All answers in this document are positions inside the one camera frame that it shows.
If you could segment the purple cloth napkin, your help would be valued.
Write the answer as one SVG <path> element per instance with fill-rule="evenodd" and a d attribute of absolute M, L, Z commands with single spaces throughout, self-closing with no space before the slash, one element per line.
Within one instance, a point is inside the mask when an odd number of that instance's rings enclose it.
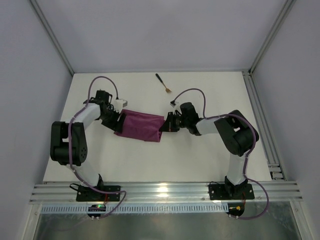
<path fill-rule="evenodd" d="M 161 141 L 162 132 L 159 129 L 165 123 L 164 116 L 128 109 L 124 109 L 122 113 L 125 114 L 122 132 L 114 131 L 115 135 L 145 142 Z"/>

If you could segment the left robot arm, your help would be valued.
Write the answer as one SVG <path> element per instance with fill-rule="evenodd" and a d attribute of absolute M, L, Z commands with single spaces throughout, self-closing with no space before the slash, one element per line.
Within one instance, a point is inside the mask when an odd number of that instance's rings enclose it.
<path fill-rule="evenodd" d="M 83 109 L 70 120 L 55 121 L 51 126 L 50 158 L 73 171 L 80 181 L 69 186 L 77 192 L 78 202 L 120 201 L 120 186 L 104 184 L 102 176 L 87 161 L 86 129 L 94 121 L 100 121 L 115 133 L 123 131 L 126 114 L 121 111 L 127 102 L 112 98 L 112 94 L 97 90 L 95 96 L 86 100 Z"/>

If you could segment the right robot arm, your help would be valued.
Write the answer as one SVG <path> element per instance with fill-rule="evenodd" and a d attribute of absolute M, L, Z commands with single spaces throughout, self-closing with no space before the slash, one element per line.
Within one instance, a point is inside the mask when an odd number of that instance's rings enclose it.
<path fill-rule="evenodd" d="M 160 132 L 178 132 L 186 128 L 190 134 L 218 134 L 230 153 L 224 183 L 209 185 L 212 200 L 240 200 L 249 191 L 246 175 L 248 157 L 259 140 L 259 134 L 239 110 L 219 117 L 200 118 L 191 102 L 180 105 L 180 111 L 169 112 Z"/>

